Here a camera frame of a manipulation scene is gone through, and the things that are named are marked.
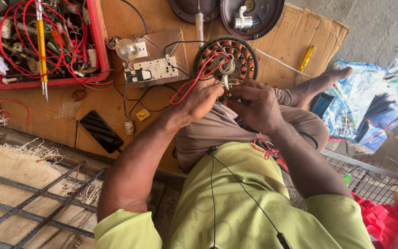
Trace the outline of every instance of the mobile phone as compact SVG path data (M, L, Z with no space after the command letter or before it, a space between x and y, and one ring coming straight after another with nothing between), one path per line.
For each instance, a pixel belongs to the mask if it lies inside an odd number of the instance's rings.
M114 133L96 111L90 111L79 123L108 153L113 153L124 144L121 138Z

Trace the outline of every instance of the foot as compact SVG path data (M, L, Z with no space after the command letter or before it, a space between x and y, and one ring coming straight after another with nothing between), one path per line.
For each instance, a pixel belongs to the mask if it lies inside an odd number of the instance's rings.
M342 70L332 70L291 88L290 92L293 97L291 106L301 109L305 108L314 96L328 89L337 80L348 77L351 73L351 67Z

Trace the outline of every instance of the man's right hand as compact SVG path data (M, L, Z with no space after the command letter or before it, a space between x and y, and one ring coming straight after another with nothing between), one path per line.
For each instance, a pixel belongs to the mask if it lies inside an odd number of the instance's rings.
M235 111L251 128L265 134L274 134L285 121L280 114L274 89L254 80L247 80L233 86L226 94L232 97L224 105Z

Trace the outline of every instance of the yellow screwdriver handle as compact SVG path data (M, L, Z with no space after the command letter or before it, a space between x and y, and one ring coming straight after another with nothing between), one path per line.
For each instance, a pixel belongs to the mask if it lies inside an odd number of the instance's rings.
M302 65L300 66L300 71L303 71L303 69L305 69L311 57L313 56L314 52L316 51L316 48L317 48L316 45L312 45L310 49L308 49L307 55L305 55L305 59L303 60Z

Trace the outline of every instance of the yellow screwdriver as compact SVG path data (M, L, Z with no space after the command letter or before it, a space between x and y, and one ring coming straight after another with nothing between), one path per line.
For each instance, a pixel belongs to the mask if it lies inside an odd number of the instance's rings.
M303 60L302 65L300 65L299 72L302 72L303 69L305 69L305 67L307 66L307 64L310 61L311 57L313 56L314 52L316 51L316 48L317 48L316 45L311 45L310 49L308 49L307 55L305 55L305 59ZM294 82L293 86L296 85L297 79L299 78L299 75L300 74L297 75L296 81Z

